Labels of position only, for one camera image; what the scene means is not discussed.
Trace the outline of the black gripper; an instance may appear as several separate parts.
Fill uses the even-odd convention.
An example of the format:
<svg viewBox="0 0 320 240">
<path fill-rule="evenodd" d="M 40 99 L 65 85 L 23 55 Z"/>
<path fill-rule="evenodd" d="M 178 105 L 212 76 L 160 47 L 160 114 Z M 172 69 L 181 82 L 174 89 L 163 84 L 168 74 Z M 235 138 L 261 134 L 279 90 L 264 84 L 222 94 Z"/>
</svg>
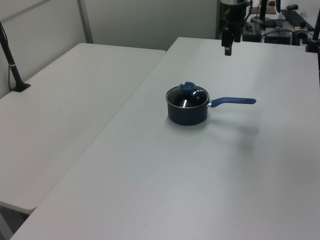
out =
<svg viewBox="0 0 320 240">
<path fill-rule="evenodd" d="M 228 25 L 234 26 L 233 41 L 240 42 L 242 24 L 246 18 L 246 3 L 224 4 L 223 17 Z M 222 29 L 221 46 L 224 47 L 224 54 L 226 56 L 232 55 L 232 33 L 228 28 Z"/>
</svg>

